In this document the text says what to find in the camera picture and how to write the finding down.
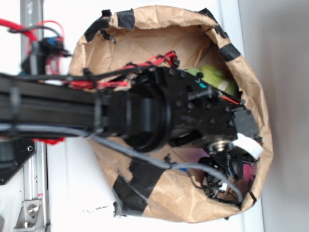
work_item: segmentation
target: green ball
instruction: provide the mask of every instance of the green ball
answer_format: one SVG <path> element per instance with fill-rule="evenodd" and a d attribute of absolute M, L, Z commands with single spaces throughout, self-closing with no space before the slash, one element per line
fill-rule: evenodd
<path fill-rule="evenodd" d="M 190 69 L 187 69 L 186 72 L 190 73 L 193 76 L 196 76 L 197 73 L 200 73 L 201 71 L 199 69 L 196 69 L 196 68 L 190 68 Z"/>
<path fill-rule="evenodd" d="M 234 97 L 237 96 L 237 83 L 232 79 L 226 78 L 223 71 L 212 65 L 203 65 L 200 68 L 200 71 L 204 74 L 204 77 L 202 78 L 203 81 Z"/>

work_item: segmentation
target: metal frame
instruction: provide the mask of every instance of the metal frame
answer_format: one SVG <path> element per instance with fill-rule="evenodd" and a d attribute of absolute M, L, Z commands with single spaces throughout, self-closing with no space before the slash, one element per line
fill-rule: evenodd
<path fill-rule="evenodd" d="M 31 26 L 43 20 L 43 0 L 20 0 L 21 25 Z M 36 31 L 41 39 L 43 33 Z M 21 58 L 27 56 L 27 40 L 21 37 Z M 35 154 L 24 165 L 25 200 L 14 227 L 15 232 L 38 231 L 49 225 L 46 145 L 35 144 Z"/>

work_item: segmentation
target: silver bolt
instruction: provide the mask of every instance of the silver bolt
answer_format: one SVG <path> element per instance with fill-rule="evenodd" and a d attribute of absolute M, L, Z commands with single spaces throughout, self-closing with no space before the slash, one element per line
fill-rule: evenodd
<path fill-rule="evenodd" d="M 25 222 L 23 223 L 23 227 L 24 227 L 24 228 L 28 228 L 28 227 L 30 227 L 30 226 L 31 226 L 31 224 L 30 224 L 29 221 L 25 221 Z"/>
<path fill-rule="evenodd" d="M 29 213 L 30 215 L 35 216 L 35 215 L 37 215 L 38 211 L 39 211 L 39 208 L 38 208 L 35 204 L 29 205 L 29 207 L 28 207 L 28 213 Z"/>
<path fill-rule="evenodd" d="M 217 148 L 217 152 L 222 152 L 222 151 L 224 151 L 224 147 L 218 147 Z"/>

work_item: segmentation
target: metal bracket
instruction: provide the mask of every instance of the metal bracket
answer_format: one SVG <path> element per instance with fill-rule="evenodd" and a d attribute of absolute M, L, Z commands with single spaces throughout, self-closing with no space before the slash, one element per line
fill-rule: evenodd
<path fill-rule="evenodd" d="M 41 200 L 23 201 L 14 232 L 37 231 L 45 226 Z"/>

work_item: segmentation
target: black bracket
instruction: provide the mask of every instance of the black bracket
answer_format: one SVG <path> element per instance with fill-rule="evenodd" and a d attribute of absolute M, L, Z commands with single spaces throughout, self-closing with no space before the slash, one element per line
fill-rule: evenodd
<path fill-rule="evenodd" d="M 17 139 L 14 143 L 14 167 L 0 172 L 0 185 L 7 184 L 35 152 L 35 144 L 29 139 Z"/>

